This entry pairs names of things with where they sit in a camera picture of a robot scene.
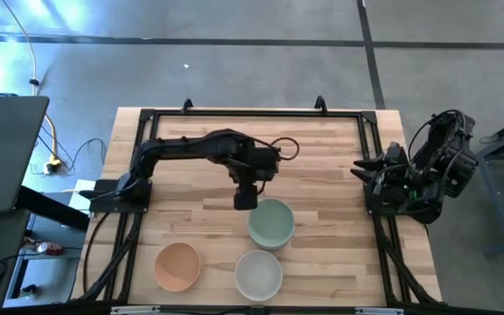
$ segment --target light green bowl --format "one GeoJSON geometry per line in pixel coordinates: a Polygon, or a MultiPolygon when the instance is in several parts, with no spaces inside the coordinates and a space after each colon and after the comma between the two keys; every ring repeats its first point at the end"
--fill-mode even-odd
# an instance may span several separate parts
{"type": "Polygon", "coordinates": [[[258,208],[250,211],[248,231],[252,241],[260,248],[280,249],[295,232],[293,212],[281,200],[261,200],[258,202],[258,208]]]}

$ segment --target yellow cable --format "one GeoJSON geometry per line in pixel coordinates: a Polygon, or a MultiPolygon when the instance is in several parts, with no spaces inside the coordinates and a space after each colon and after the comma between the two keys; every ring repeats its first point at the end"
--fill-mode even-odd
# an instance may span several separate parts
{"type": "MultiPolygon", "coordinates": [[[[36,80],[36,55],[34,55],[34,48],[32,48],[31,39],[28,37],[28,34],[26,33],[23,25],[18,21],[18,18],[15,15],[15,13],[13,12],[13,10],[11,10],[11,7],[7,4],[7,2],[5,0],[1,0],[1,1],[3,1],[3,4],[5,4],[5,6],[7,7],[7,10],[9,10],[9,13],[15,19],[15,22],[17,22],[18,27],[21,29],[21,32],[23,33],[24,38],[26,39],[26,42],[28,43],[28,46],[31,48],[32,78],[34,80],[36,80]]],[[[31,86],[32,86],[32,96],[37,96],[39,90],[38,91],[36,90],[36,88],[34,87],[34,84],[31,84],[31,86]]],[[[48,116],[48,114],[44,114],[44,118],[48,122],[48,124],[50,125],[50,131],[52,134],[52,155],[50,156],[50,162],[58,161],[61,163],[60,159],[58,158],[58,146],[57,146],[58,140],[56,137],[56,132],[55,132],[55,128],[53,126],[53,122],[50,119],[50,116],[48,116]]]]}
{"type": "Polygon", "coordinates": [[[55,128],[53,127],[52,119],[50,119],[50,116],[48,114],[44,115],[44,119],[50,125],[50,134],[52,135],[52,155],[50,156],[50,162],[52,162],[54,160],[60,160],[58,158],[58,156],[57,156],[58,148],[56,146],[56,143],[57,143],[57,141],[56,141],[56,132],[55,132],[55,128]]]}

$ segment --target black metal frame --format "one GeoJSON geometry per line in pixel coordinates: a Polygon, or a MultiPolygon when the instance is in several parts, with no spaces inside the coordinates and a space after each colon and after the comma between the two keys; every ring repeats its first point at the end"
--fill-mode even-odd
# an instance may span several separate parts
{"type": "MultiPolygon", "coordinates": [[[[136,139],[134,142],[135,148],[143,142],[144,138],[144,128],[146,123],[150,120],[150,134],[149,138],[155,138],[158,135],[158,124],[161,116],[261,116],[261,117],[332,117],[332,118],[349,118],[354,119],[357,122],[359,129],[360,147],[363,158],[370,158],[369,142],[367,137],[366,127],[368,126],[371,136],[374,141],[374,151],[376,155],[382,153],[381,138],[378,130],[378,122],[376,119],[376,113],[374,111],[328,111],[326,102],[322,96],[319,96],[314,105],[316,110],[238,110],[238,109],[227,109],[227,110],[209,110],[209,109],[194,109],[191,100],[186,100],[182,109],[142,109],[139,115],[139,121],[136,131],[136,139]]],[[[115,242],[112,256],[123,244],[123,235],[126,230],[129,213],[121,213],[120,220],[118,221],[118,227],[116,230],[115,242]]],[[[134,214],[136,217],[134,221],[138,221],[141,224],[142,214],[134,214]]],[[[379,222],[381,218],[373,216],[374,228],[377,229],[377,225],[381,224],[379,222]]],[[[391,243],[395,253],[402,257],[402,249],[400,246],[400,237],[398,234],[398,229],[396,225],[396,219],[391,217],[388,218],[388,227],[391,235],[391,243]]],[[[380,237],[376,238],[377,249],[379,255],[379,261],[381,265],[382,274],[382,284],[384,288],[384,294],[386,298],[387,305],[391,302],[397,301],[394,292],[392,290],[392,282],[390,279],[390,270],[387,259],[387,250],[384,244],[384,240],[380,237]]],[[[137,246],[132,247],[128,253],[128,261],[126,262],[126,269],[124,271],[124,277],[122,282],[122,288],[120,295],[117,300],[123,301],[127,304],[128,296],[130,294],[130,284],[133,275],[133,268],[135,264],[137,246]]],[[[404,276],[400,270],[398,270],[400,278],[400,290],[402,293],[402,301],[410,301],[410,291],[408,283],[405,281],[404,276]]],[[[105,300],[114,300],[112,295],[114,294],[113,288],[116,283],[116,272],[114,272],[104,291],[105,300]]],[[[191,310],[191,311],[215,311],[219,309],[232,309],[235,308],[234,305],[216,305],[215,307],[204,306],[204,305],[162,305],[161,311],[165,310],[176,311],[180,309],[191,310]]],[[[272,312],[350,312],[352,307],[270,307],[272,312]]]]}

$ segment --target orange bowl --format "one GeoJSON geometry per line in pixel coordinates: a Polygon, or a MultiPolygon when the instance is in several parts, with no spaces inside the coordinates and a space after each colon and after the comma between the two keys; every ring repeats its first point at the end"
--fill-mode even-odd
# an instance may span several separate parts
{"type": "Polygon", "coordinates": [[[196,248],[182,242],[163,248],[155,261],[155,279],[158,285],[172,292],[191,287],[200,271],[200,254],[196,248]]]}

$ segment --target bowl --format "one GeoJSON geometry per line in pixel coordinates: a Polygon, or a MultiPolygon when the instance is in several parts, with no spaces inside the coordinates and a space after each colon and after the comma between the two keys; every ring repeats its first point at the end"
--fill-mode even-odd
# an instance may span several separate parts
{"type": "Polygon", "coordinates": [[[280,249],[295,231],[295,218],[286,203],[279,199],[260,200],[248,215],[248,232],[261,249],[280,249]]]}
{"type": "Polygon", "coordinates": [[[201,259],[189,244],[177,242],[163,248],[155,261],[155,279],[163,289],[184,291],[198,279],[201,259]]]}
{"type": "Polygon", "coordinates": [[[275,256],[263,250],[244,254],[234,269],[236,288],[245,298],[256,302],[275,296],[283,280],[281,264],[275,256]]]}

